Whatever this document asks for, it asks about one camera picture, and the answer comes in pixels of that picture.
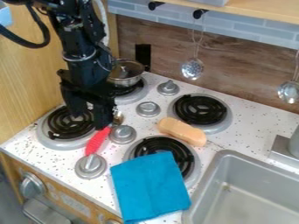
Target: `black coil burner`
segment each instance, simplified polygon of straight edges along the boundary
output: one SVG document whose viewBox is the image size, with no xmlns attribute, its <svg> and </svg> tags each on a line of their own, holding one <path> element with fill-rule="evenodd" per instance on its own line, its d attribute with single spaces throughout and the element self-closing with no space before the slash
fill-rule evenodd
<svg viewBox="0 0 299 224">
<path fill-rule="evenodd" d="M 214 98 L 186 94 L 174 104 L 177 116 L 184 122 L 209 125 L 221 122 L 226 117 L 226 107 Z"/>
<path fill-rule="evenodd" d="M 94 128 L 93 115 L 90 111 L 74 118 L 66 107 L 61 107 L 52 112 L 47 123 L 50 131 L 48 135 L 51 139 L 72 139 L 84 136 Z"/>
<path fill-rule="evenodd" d="M 184 178 L 192 172 L 194 156 L 183 143 L 175 139 L 163 136 L 144 138 L 143 141 L 133 149 L 134 158 L 156 154 L 162 151 L 172 152 Z"/>
<path fill-rule="evenodd" d="M 128 95 L 132 93 L 137 88 L 143 88 L 144 82 L 143 80 L 138 81 L 134 86 L 132 87 L 112 87 L 111 94 L 113 96 L 122 96 L 122 95 Z"/>
</svg>

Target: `yellow sponge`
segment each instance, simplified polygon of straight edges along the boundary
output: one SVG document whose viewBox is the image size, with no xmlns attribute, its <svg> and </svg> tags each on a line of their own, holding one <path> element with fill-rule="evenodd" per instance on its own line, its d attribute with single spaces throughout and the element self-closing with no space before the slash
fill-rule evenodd
<svg viewBox="0 0 299 224">
<path fill-rule="evenodd" d="M 177 137 L 194 146 L 204 146 L 206 143 L 203 130 L 193 128 L 191 125 L 172 117 L 163 118 L 157 127 L 161 133 Z"/>
</svg>

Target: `black cable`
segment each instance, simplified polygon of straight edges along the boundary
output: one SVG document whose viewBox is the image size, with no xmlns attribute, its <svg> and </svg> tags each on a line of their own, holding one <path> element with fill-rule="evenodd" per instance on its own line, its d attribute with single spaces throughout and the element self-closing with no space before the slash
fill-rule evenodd
<svg viewBox="0 0 299 224">
<path fill-rule="evenodd" d="M 37 8 L 37 11 L 38 11 L 40 14 L 44 15 L 44 16 L 47 16 L 47 15 L 48 15 L 48 13 L 43 12 L 43 10 L 41 10 L 40 8 Z"/>
<path fill-rule="evenodd" d="M 1 24 L 0 24 L 0 34 L 4 35 L 7 39 L 10 39 L 11 41 L 13 41 L 13 42 L 15 42 L 15 43 L 17 43 L 21 46 L 25 46 L 25 47 L 29 47 L 29 48 L 41 48 L 41 47 L 47 46 L 50 43 L 49 29 L 40 20 L 40 17 L 38 16 L 38 14 L 35 12 L 35 10 L 29 4 L 27 4 L 26 7 L 27 7 L 27 10 L 30 12 L 30 14 L 31 14 L 32 18 L 34 19 L 34 21 L 38 24 L 39 29 L 43 32 L 43 36 L 44 36 L 43 43 L 36 44 L 36 43 L 32 43 L 30 41 L 27 41 L 23 38 L 20 38 L 19 36 L 17 36 L 13 32 L 6 29 Z"/>
</svg>

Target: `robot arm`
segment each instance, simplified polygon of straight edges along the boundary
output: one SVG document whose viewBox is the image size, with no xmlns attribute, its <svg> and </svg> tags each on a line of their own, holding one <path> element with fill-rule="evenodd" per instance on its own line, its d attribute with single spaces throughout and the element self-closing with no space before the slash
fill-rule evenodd
<svg viewBox="0 0 299 224">
<path fill-rule="evenodd" d="M 102 43 L 104 24 L 97 18 L 92 0 L 4 0 L 8 4 L 25 4 L 46 12 L 63 47 L 62 58 L 68 70 L 60 69 L 61 93 L 74 116 L 94 105 L 94 124 L 101 130 L 112 122 L 114 96 L 106 82 L 112 69 L 111 52 Z"/>
</svg>

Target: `red handle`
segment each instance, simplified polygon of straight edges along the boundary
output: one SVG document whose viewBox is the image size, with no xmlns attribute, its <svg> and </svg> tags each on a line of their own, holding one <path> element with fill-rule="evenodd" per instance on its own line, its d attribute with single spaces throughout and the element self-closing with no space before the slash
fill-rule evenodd
<svg viewBox="0 0 299 224">
<path fill-rule="evenodd" d="M 94 154 L 105 141 L 105 138 L 109 135 L 111 128 L 106 127 L 103 130 L 98 131 L 94 136 L 88 141 L 87 147 L 85 148 L 85 155 L 89 156 Z"/>
</svg>

